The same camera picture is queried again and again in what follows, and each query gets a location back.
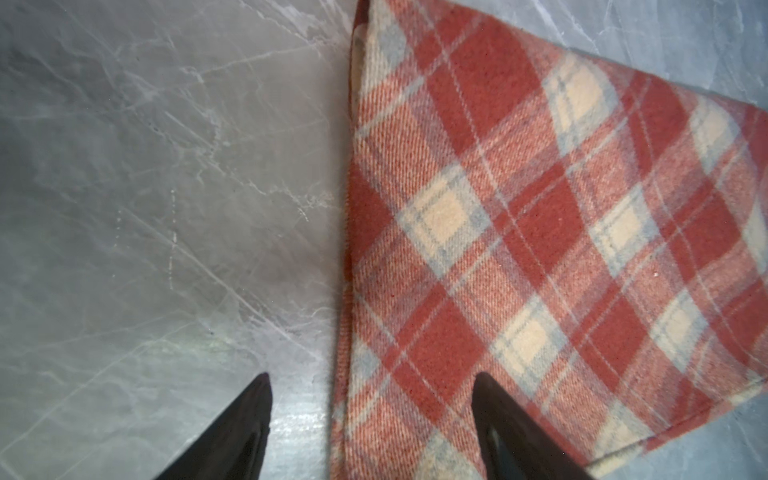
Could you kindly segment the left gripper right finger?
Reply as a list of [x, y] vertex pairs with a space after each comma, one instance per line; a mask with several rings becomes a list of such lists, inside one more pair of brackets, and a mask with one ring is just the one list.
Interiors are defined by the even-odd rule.
[[475, 377], [471, 408], [487, 478], [592, 479], [487, 372]]

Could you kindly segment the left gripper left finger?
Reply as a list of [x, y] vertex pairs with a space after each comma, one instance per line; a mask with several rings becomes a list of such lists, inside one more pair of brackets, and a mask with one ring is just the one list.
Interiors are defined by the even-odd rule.
[[268, 443], [272, 404], [270, 378], [264, 372], [157, 479], [257, 480]]

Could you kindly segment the red plaid skirt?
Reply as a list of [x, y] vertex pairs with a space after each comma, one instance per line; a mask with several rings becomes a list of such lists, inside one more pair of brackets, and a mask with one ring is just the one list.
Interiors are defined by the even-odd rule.
[[767, 389], [767, 114], [362, 1], [334, 479], [479, 479], [487, 373], [602, 476]]

